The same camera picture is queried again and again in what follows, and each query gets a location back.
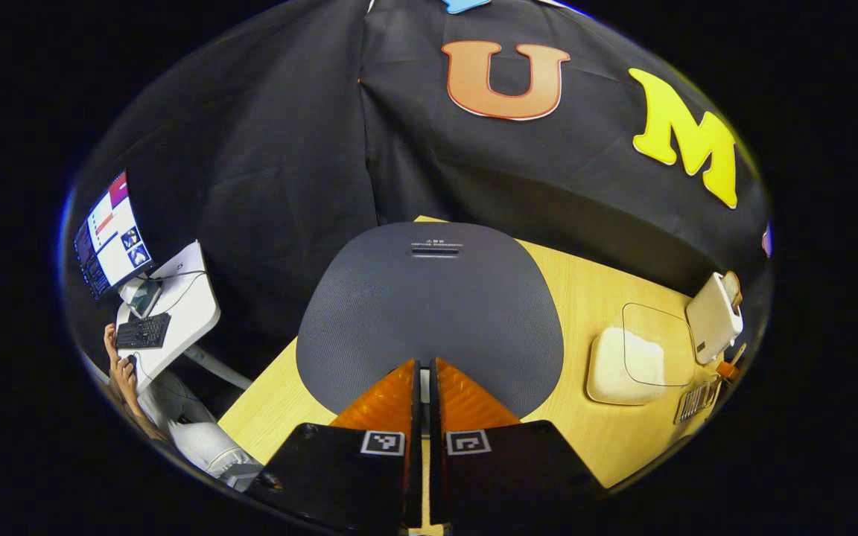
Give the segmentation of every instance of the computer screen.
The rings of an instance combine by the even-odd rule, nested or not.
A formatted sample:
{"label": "computer screen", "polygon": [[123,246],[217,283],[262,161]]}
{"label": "computer screen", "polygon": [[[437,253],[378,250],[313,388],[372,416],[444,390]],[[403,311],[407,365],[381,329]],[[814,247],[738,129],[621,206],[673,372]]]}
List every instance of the computer screen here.
{"label": "computer screen", "polygon": [[74,247],[95,299],[150,266],[152,258],[134,221],[126,170],[89,212]]}

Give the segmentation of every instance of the yellow letter m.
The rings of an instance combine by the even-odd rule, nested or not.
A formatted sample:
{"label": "yellow letter m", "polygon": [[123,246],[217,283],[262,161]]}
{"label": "yellow letter m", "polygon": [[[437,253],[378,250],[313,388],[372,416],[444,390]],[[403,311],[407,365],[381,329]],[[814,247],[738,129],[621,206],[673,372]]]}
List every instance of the yellow letter m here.
{"label": "yellow letter m", "polygon": [[637,68],[630,68],[629,73],[641,82],[647,98],[647,125],[643,135],[634,136],[634,148],[651,159],[672,165],[677,162],[677,153],[670,146],[673,130],[688,176],[694,176],[708,156],[713,155],[711,169],[704,172],[704,186],[726,206],[736,208],[734,137],[728,128],[711,112],[705,112],[698,125],[667,82]]}

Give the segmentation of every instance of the cable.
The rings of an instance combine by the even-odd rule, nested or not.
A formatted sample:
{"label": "cable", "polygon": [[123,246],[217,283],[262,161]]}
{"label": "cable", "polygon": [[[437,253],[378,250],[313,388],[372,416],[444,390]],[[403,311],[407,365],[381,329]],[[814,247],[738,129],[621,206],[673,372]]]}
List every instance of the cable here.
{"label": "cable", "polygon": [[[140,352],[133,352],[132,355],[136,358],[135,360],[137,362],[137,366],[141,369],[141,372],[143,374],[145,374],[146,377],[150,377],[150,375],[147,372],[145,372],[144,366],[141,364],[141,353]],[[202,401],[200,401],[200,399],[189,397],[186,395],[181,395],[180,393],[176,393],[174,391],[171,391],[169,388],[164,386],[164,383],[160,383],[160,384],[158,384],[158,386],[160,388],[164,389],[165,391],[171,393],[172,395],[176,396],[176,397],[181,397],[182,399],[187,399],[189,401],[195,401],[195,403],[199,403],[201,405],[204,404],[204,403],[202,403]]]}
{"label": "cable", "polygon": [[180,274],[165,275],[163,278],[143,278],[140,275],[137,278],[141,279],[141,281],[164,281],[164,279],[176,278],[178,275],[190,274],[207,274],[207,270],[192,270],[190,272],[181,272]]}
{"label": "cable", "polygon": [[164,310],[163,310],[163,311],[161,311],[160,313],[156,313],[156,315],[154,315],[154,316],[157,316],[157,315],[163,315],[163,313],[167,313],[167,312],[168,312],[168,311],[170,311],[171,309],[174,309],[174,305],[177,305],[177,303],[178,303],[178,302],[180,302],[180,301],[181,301],[181,299],[183,299],[183,298],[184,298],[184,295],[185,295],[185,294],[187,294],[188,290],[190,290],[190,289],[191,289],[191,285],[193,285],[193,284],[194,284],[194,282],[195,282],[195,281],[197,281],[197,278],[199,278],[199,277],[201,277],[201,275],[205,275],[205,274],[207,274],[207,272],[200,271],[200,274],[197,274],[193,279],[191,279],[190,284],[188,284],[188,288],[184,289],[184,292],[181,294],[180,298],[178,298],[178,299],[177,299],[177,301],[175,301],[174,303],[171,303],[171,306],[170,306],[170,307],[168,307],[167,309],[164,309]]}

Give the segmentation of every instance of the white container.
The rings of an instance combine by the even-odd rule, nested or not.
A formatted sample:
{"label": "white container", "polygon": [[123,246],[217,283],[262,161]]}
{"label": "white container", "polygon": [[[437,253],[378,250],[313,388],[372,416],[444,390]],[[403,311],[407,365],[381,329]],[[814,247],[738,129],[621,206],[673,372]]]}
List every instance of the white container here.
{"label": "white container", "polygon": [[713,272],[701,292],[688,303],[687,323],[694,335],[694,356],[701,364],[717,359],[743,331],[740,308],[730,306],[718,272]]}
{"label": "white container", "polygon": [[[624,366],[624,342],[628,339],[634,370],[643,377],[631,377]],[[617,327],[606,328],[591,343],[585,390],[600,403],[641,405],[664,396],[664,349],[656,342],[641,339]]]}

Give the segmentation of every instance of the phone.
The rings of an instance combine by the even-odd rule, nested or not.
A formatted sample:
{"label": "phone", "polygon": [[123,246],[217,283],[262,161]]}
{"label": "phone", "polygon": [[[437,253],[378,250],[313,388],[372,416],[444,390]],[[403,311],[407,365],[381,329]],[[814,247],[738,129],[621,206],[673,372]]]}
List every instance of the phone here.
{"label": "phone", "polygon": [[128,303],[128,307],[137,318],[146,318],[147,314],[154,308],[158,296],[161,296],[161,282],[154,279],[146,279],[141,286],[137,287],[134,296]]}

